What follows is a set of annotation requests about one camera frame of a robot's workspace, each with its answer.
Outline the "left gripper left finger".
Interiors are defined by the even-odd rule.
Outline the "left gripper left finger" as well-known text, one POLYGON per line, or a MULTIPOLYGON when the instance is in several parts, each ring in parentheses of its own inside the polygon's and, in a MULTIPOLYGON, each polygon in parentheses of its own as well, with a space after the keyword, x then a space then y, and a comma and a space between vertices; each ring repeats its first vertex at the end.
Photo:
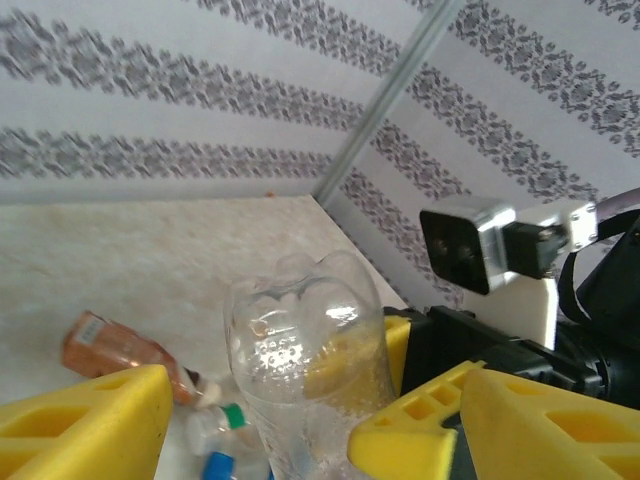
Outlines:
POLYGON ((172 389, 161 365, 4 404, 1 476, 151 479, 172 409, 172 389))

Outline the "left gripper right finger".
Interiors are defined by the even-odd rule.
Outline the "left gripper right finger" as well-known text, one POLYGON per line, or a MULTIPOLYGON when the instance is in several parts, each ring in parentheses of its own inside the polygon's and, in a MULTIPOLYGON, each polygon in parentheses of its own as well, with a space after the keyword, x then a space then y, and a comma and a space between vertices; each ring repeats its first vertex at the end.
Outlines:
POLYGON ((639 413, 465 361, 351 432, 374 479, 450 479, 466 439, 479 479, 636 479, 639 413))

